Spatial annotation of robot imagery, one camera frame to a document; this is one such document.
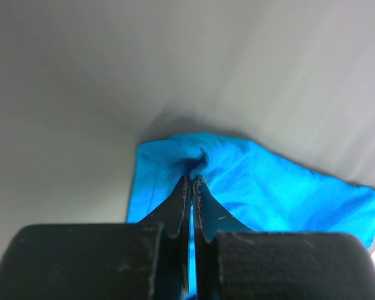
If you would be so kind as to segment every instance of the blue cloth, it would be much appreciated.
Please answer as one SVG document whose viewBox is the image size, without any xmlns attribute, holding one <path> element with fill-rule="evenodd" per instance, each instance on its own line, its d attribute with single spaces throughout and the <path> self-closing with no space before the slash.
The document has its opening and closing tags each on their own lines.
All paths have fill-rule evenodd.
<svg viewBox="0 0 375 300">
<path fill-rule="evenodd" d="M 210 133 L 138 147 L 127 221 L 138 222 L 161 204 L 182 175 L 203 175 L 213 196 L 255 231 L 334 231 L 351 233 L 366 247 L 373 242 L 374 190 L 310 171 L 255 142 Z M 191 242 L 191 294 L 193 247 Z"/>
</svg>

